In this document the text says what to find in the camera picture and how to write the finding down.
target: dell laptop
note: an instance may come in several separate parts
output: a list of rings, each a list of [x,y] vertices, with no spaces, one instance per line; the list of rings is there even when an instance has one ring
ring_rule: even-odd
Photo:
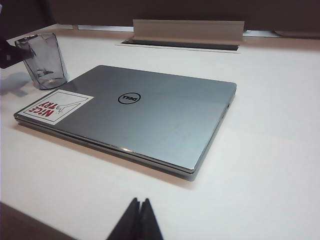
[[[232,82],[99,65],[14,114],[21,124],[174,175],[195,175]]]

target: white table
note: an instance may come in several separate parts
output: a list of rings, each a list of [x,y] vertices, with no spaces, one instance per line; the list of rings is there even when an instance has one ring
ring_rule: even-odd
[[[236,97],[190,182],[18,125],[48,92],[23,63],[2,70],[2,202],[81,240],[106,239],[134,197],[150,199],[167,240],[320,239],[320,40],[244,37],[234,54],[39,32],[51,31],[70,79],[109,65],[236,82]]]

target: dell logo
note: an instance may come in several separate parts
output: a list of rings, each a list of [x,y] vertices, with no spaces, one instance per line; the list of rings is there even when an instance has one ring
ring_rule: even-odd
[[[138,102],[141,98],[141,95],[139,93],[136,92],[127,92],[122,94],[119,98],[118,98],[118,102],[121,104],[134,104],[136,102]]]

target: nice try sticker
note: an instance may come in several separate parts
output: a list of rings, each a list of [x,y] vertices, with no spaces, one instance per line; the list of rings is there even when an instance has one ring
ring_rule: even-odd
[[[18,114],[55,125],[93,98],[93,96],[57,90]]]

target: gray wall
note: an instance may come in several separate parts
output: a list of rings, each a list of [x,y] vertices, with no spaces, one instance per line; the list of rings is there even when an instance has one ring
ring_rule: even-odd
[[[250,30],[320,32],[320,0],[49,0],[60,24],[132,26],[132,19],[244,20]]]

